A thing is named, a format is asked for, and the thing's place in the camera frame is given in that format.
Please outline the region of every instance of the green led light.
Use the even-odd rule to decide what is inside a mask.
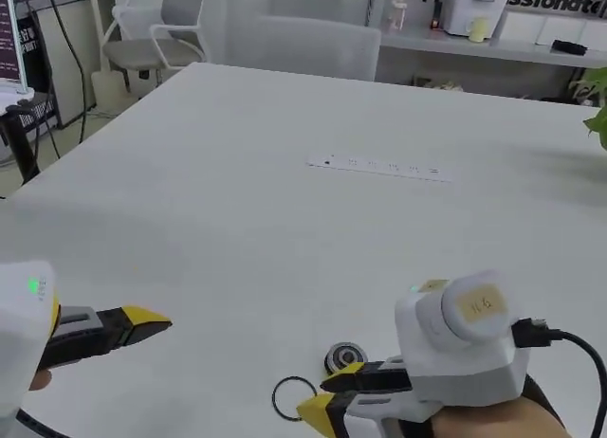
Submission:
[[[40,287],[40,282],[38,282],[38,279],[29,279],[28,280],[28,289],[33,294],[38,294],[39,287]]]

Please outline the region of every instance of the human hand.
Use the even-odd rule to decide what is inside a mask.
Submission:
[[[50,383],[50,379],[52,378],[52,374],[48,370],[42,370],[38,372],[34,379],[31,381],[31,385],[29,386],[30,391],[39,391],[44,389]]]
[[[548,411],[526,398],[486,408],[444,408],[435,438],[571,438]]]

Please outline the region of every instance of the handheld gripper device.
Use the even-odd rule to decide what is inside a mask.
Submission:
[[[515,344],[517,307],[495,271],[429,281],[399,301],[400,355],[356,362],[298,407],[329,438],[432,436],[445,406],[483,407],[521,396],[529,350]]]
[[[21,410],[39,370],[102,356],[138,343],[171,322],[135,306],[96,312],[62,307],[49,263],[0,265],[0,438],[18,427],[45,438],[67,438]]]

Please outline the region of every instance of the small metal object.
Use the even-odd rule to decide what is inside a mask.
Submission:
[[[331,347],[324,358],[324,368],[334,374],[355,362],[366,362],[367,355],[356,343],[340,342]]]

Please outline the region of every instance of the label sticker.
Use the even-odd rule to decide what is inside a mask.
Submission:
[[[439,291],[443,289],[447,283],[449,283],[449,280],[428,280],[419,288],[418,292],[429,293],[431,291]]]
[[[469,323],[507,312],[506,300],[495,284],[477,286],[457,298],[457,305]]]

